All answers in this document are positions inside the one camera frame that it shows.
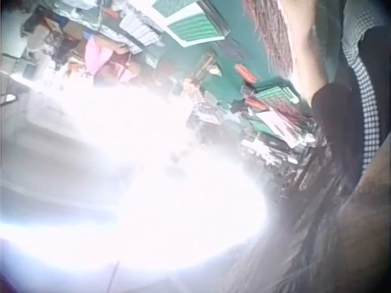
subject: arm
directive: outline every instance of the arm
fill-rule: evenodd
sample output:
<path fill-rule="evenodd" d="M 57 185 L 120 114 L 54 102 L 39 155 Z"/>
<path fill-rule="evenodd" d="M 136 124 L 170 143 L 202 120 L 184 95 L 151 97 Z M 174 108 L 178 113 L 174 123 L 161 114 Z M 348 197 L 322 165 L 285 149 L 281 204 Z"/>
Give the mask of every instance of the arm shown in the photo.
<path fill-rule="evenodd" d="M 314 94 L 328 83 L 318 40 L 310 31 L 305 38 L 293 38 L 292 42 L 301 92 L 311 106 Z"/>
<path fill-rule="evenodd" d="M 100 47 L 112 49 L 117 54 L 121 55 L 129 50 L 126 50 L 123 44 L 118 44 L 103 35 L 93 35 L 93 40 Z"/>
<path fill-rule="evenodd" d="M 314 36 L 317 0 L 280 0 L 290 35 L 301 92 L 311 105 L 314 94 L 327 84 L 327 74 Z"/>

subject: white cloth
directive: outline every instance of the white cloth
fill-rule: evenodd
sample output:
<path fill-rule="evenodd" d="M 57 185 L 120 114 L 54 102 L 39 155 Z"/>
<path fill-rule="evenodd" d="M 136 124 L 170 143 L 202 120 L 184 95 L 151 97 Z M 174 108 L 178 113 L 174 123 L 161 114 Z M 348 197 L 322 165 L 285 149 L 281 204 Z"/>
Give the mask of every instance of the white cloth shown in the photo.
<path fill-rule="evenodd" d="M 380 147 L 379 114 L 375 91 L 364 63 L 359 57 L 359 42 L 367 30 L 389 23 L 387 15 L 370 0 L 348 0 L 344 10 L 342 48 L 359 84 L 364 113 L 363 170 L 369 166 Z"/>

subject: pink shirt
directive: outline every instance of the pink shirt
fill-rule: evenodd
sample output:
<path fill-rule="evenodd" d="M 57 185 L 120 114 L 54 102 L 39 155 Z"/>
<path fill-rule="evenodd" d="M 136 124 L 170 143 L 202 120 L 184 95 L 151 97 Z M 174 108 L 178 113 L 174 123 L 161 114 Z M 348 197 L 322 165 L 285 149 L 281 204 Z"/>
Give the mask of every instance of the pink shirt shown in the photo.
<path fill-rule="evenodd" d="M 95 76 L 99 69 L 110 60 L 112 53 L 112 49 L 98 46 L 91 36 L 86 44 L 86 52 L 84 54 L 87 71 Z M 114 63 L 114 66 L 119 82 L 129 81 L 136 76 L 120 64 Z"/>

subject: shirt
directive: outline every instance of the shirt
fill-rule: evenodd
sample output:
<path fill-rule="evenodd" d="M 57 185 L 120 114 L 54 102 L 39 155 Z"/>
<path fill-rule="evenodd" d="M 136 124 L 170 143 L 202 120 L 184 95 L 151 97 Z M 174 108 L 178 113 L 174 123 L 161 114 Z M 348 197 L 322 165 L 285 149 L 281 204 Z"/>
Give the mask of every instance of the shirt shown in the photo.
<path fill-rule="evenodd" d="M 84 53 L 87 71 L 92 75 L 96 75 L 99 69 L 112 59 L 113 53 L 112 49 L 98 46 L 93 37 L 89 37 L 86 44 L 86 51 Z M 112 65 L 117 72 L 119 82 L 129 81 L 136 76 L 130 70 L 127 70 L 122 64 L 112 62 Z"/>
<path fill-rule="evenodd" d="M 388 27 L 375 27 L 366 32 L 359 43 L 359 57 L 373 86 L 379 115 L 379 143 L 390 132 L 390 63 L 391 37 Z M 365 150 L 365 105 L 353 69 L 337 71 L 334 83 L 320 89 L 312 99 L 315 118 L 331 145 L 335 161 L 356 185 L 361 177 Z"/>

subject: person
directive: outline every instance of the person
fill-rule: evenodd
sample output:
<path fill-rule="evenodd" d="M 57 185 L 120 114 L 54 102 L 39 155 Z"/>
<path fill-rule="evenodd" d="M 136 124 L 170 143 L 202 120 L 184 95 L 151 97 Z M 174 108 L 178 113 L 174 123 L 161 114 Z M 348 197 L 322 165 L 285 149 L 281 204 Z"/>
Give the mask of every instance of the person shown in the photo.
<path fill-rule="evenodd" d="M 357 184 L 390 132 L 391 35 L 387 17 L 370 0 L 347 0 L 343 52 L 328 82 L 313 31 L 317 0 L 281 0 L 302 96 L 311 105 L 348 183 Z"/>
<path fill-rule="evenodd" d="M 93 76 L 94 86 L 111 87 L 139 75 L 141 66 L 131 59 L 126 45 L 97 34 L 87 38 L 84 59 L 87 72 Z"/>

